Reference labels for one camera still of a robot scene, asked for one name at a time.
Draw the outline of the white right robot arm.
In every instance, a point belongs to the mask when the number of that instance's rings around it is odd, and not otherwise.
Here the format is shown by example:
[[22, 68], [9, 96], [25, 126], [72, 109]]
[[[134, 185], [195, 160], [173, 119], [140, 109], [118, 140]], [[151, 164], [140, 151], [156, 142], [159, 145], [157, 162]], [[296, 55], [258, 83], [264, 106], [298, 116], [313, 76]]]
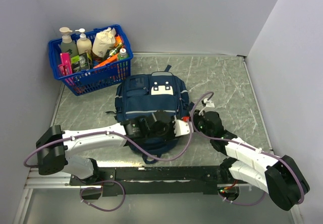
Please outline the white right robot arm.
[[278, 157], [246, 143], [224, 128], [216, 111], [195, 110], [192, 116], [197, 133], [226, 156], [220, 171], [224, 182], [241, 180], [256, 186], [286, 211], [304, 201], [310, 186], [292, 157]]

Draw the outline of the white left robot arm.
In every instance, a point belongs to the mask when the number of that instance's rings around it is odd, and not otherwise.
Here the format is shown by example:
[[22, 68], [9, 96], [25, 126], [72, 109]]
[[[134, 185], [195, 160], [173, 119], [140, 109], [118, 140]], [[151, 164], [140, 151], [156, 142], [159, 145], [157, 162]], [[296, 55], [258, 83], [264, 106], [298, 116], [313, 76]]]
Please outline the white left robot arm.
[[97, 162], [80, 157], [81, 152], [129, 146], [147, 164], [155, 163], [177, 144], [175, 123], [176, 116], [158, 110], [97, 129], [63, 131], [52, 126], [36, 143], [36, 167], [43, 176], [65, 172], [93, 185], [100, 177]]

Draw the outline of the navy blue student backpack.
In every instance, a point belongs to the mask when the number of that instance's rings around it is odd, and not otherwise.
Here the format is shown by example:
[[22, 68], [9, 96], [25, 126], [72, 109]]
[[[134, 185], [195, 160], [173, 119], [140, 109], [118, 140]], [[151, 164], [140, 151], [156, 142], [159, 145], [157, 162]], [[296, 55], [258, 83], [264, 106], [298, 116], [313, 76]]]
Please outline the navy blue student backpack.
[[184, 81], [171, 73], [170, 68], [168, 65], [163, 71], [130, 76], [117, 87], [115, 119], [119, 123], [130, 122], [139, 131], [134, 139], [136, 144], [128, 142], [127, 145], [133, 152], [141, 153], [146, 164], [158, 162], [177, 145], [179, 137], [146, 137], [141, 120], [158, 110], [183, 120], [191, 109]]

